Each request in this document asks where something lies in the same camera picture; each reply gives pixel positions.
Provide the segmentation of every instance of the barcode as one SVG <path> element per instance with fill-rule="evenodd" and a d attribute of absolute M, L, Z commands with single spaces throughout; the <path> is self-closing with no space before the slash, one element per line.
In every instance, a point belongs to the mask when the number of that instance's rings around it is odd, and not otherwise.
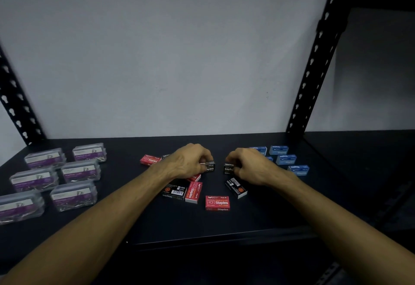
<path fill-rule="evenodd" d="M 238 182 L 236 181 L 236 179 L 235 179 L 235 178 L 232 178 L 232 179 L 231 179 L 231 182 L 233 182 L 234 184 L 236 184 L 238 187 L 241 185 L 240 183 L 238 183 Z"/>
<path fill-rule="evenodd" d="M 183 191 L 178 191 L 178 190 L 172 190 L 171 193 L 174 195 L 183 195 Z"/>

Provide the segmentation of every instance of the purple and white label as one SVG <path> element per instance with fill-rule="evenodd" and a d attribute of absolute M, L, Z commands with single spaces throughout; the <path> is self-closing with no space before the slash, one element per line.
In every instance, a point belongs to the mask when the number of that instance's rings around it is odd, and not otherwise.
<path fill-rule="evenodd" d="M 87 178 L 89 176 L 96 175 L 97 171 L 94 165 L 90 165 L 75 168 L 65 168 L 62 169 L 62 173 L 65 179 L 73 181 L 75 179 Z"/>
<path fill-rule="evenodd" d="M 104 157 L 104 153 L 102 148 L 95 147 L 93 149 L 86 149 L 86 150 L 76 150 L 73 152 L 73 156 L 76 161 L 83 161 L 86 159 L 93 159 L 97 157 Z"/>
<path fill-rule="evenodd" d="M 36 205 L 33 204 L 32 199 L 2 204 L 0 205 L 0 217 L 21 215 L 34 211 L 35 209 Z"/>
<path fill-rule="evenodd" d="M 83 188 L 79 190 L 64 192 L 64 193 L 56 193 L 51 195 L 51 198 L 54 204 L 65 204 L 65 203 L 75 203 L 78 201 L 90 199 L 92 197 L 90 188 Z"/>
<path fill-rule="evenodd" d="M 15 188 L 34 187 L 37 185 L 46 185 L 53 182 L 54 179 L 51 177 L 49 172 L 11 179 L 11 183 Z"/>
<path fill-rule="evenodd" d="M 59 152 L 55 152 L 36 157 L 27 157 L 24 160 L 30 168 L 39 168 L 54 165 L 55 163 L 61 163 L 62 157 Z"/>

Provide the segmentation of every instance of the purple label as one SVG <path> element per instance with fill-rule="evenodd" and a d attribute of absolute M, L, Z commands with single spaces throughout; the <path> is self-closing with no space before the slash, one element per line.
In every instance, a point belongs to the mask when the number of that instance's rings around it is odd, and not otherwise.
<path fill-rule="evenodd" d="M 0 216 L 5 217 L 5 216 L 21 215 L 21 214 L 33 212 L 35 210 L 36 210 L 36 205 L 34 204 L 25 205 L 25 206 L 17 207 L 15 209 L 7 209 L 5 211 L 1 211 Z"/>
<path fill-rule="evenodd" d="M 59 200 L 53 200 L 55 205 L 60 205 L 60 204 L 65 204 L 65 203 L 75 203 L 75 202 L 80 202 L 83 200 L 87 200 L 90 199 L 92 197 L 91 193 L 86 193 L 83 195 L 76 195 L 74 197 L 69 197 L 69 198 L 63 198 L 63 199 L 59 199 Z"/>
<path fill-rule="evenodd" d="M 55 163 L 62 163 L 62 157 L 52 157 L 44 159 L 43 161 L 37 161 L 32 163 L 27 163 L 30 168 L 39 168 L 54 165 Z"/>
<path fill-rule="evenodd" d="M 31 180 L 31 181 L 26 181 L 24 183 L 15 183 L 15 184 L 13 184 L 13 186 L 15 188 L 25 188 L 25 187 L 34 187 L 34 186 L 37 186 L 37 185 L 44 185 L 44 184 L 48 184 L 48 183 L 53 183 L 53 178 L 52 177 L 35 179 L 35 180 Z"/>
<path fill-rule="evenodd" d="M 74 179 L 86 178 L 86 177 L 96 175 L 96 174 L 97 174 L 97 171 L 96 169 L 94 169 L 91 171 L 80 171 L 78 173 L 65 174 L 64 178 L 68 180 L 74 180 Z"/>
<path fill-rule="evenodd" d="M 86 159 L 93 159 L 97 157 L 104 157 L 103 152 L 96 152 L 96 153 L 88 153 L 88 154 L 81 154 L 81 155 L 75 155 L 74 158 L 76 161 L 83 161 Z"/>

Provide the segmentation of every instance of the hand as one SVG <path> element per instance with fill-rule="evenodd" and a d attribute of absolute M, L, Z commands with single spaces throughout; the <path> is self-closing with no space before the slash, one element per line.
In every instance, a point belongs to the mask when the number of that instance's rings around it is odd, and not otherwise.
<path fill-rule="evenodd" d="M 232 164 L 241 162 L 241 168 L 236 165 L 234 167 L 235 175 L 254 185 L 274 186 L 276 181 L 283 181 L 294 175 L 278 167 L 256 149 L 237 148 L 229 153 L 226 161 Z"/>
<path fill-rule="evenodd" d="M 166 164 L 171 167 L 172 178 L 189 178 L 204 173 L 206 166 L 199 163 L 206 161 L 213 161 L 210 151 L 200 144 L 189 143 L 153 166 Z"/>

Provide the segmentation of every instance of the white label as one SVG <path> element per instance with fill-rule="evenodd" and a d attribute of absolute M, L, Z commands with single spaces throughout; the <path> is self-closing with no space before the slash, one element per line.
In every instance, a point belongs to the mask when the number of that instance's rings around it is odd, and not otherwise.
<path fill-rule="evenodd" d="M 91 154 L 91 153 L 97 153 L 97 152 L 102 152 L 102 148 L 95 147 L 93 149 L 77 150 L 77 151 L 74 151 L 73 154 L 77 156 L 77 155 Z"/>
<path fill-rule="evenodd" d="M 45 155 L 36 156 L 36 157 L 28 157 L 28 158 L 25 158 L 25 161 L 27 163 L 34 163 L 34 162 L 44 161 L 45 159 L 59 157 L 59 156 L 60 156 L 59 152 L 55 152 L 55 153 L 45 154 Z"/>
<path fill-rule="evenodd" d="M 33 204 L 32 199 L 26 199 L 26 200 L 22 200 L 22 201 L 3 204 L 3 205 L 0 205 L 0 212 L 1 211 L 7 211 L 8 209 L 16 209 L 16 208 L 21 207 L 21 206 L 32 205 L 32 204 Z"/>
<path fill-rule="evenodd" d="M 39 174 L 36 174 L 36 175 L 29 175 L 29 176 L 25 176 L 25 177 L 14 178 L 14 179 L 11 180 L 11 182 L 12 182 L 13 185 L 15 185 L 16 183 L 25 183 L 27 181 L 48 178 L 50 176 L 51 175 L 50 175 L 49 172 L 39 173 Z"/>
<path fill-rule="evenodd" d="M 171 193 L 174 195 L 183 195 L 183 191 L 178 191 L 178 190 L 172 190 Z"/>
<path fill-rule="evenodd" d="M 68 191 L 68 192 L 63 192 L 63 193 L 55 193 L 54 195 L 51 195 L 51 198 L 52 200 L 59 200 L 59 199 L 76 197 L 77 195 L 85 195 L 87 193 L 91 193 L 91 190 L 89 188 L 83 188 L 83 189 Z"/>
<path fill-rule="evenodd" d="M 82 172 L 82 171 L 94 171 L 94 170 L 95 170 L 95 166 L 94 165 L 89 165 L 89 166 L 62 169 L 62 173 L 64 175 L 67 175 L 67 174 L 72 174 L 72 173 L 79 173 L 79 172 Z"/>
<path fill-rule="evenodd" d="M 240 183 L 238 183 L 238 182 L 236 181 L 236 179 L 235 179 L 235 178 L 232 178 L 232 179 L 231 179 L 231 182 L 233 182 L 234 184 L 236 184 L 238 187 L 241 185 Z"/>

